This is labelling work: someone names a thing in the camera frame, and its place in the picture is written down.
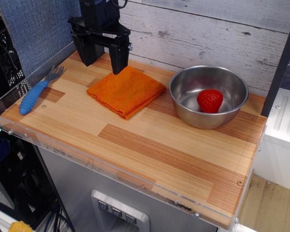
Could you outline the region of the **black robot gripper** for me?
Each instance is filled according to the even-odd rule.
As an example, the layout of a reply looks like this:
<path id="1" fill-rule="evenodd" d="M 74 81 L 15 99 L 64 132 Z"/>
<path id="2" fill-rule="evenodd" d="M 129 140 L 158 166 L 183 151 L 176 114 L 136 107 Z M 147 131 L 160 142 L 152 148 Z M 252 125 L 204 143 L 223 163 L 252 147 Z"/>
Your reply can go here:
<path id="1" fill-rule="evenodd" d="M 71 35 L 81 61 L 89 66 L 93 63 L 92 43 L 107 47 L 113 74 L 119 74 L 128 65 L 131 31 L 121 25 L 120 10 L 128 1 L 81 0 L 80 16 L 71 16 L 68 22 Z"/>

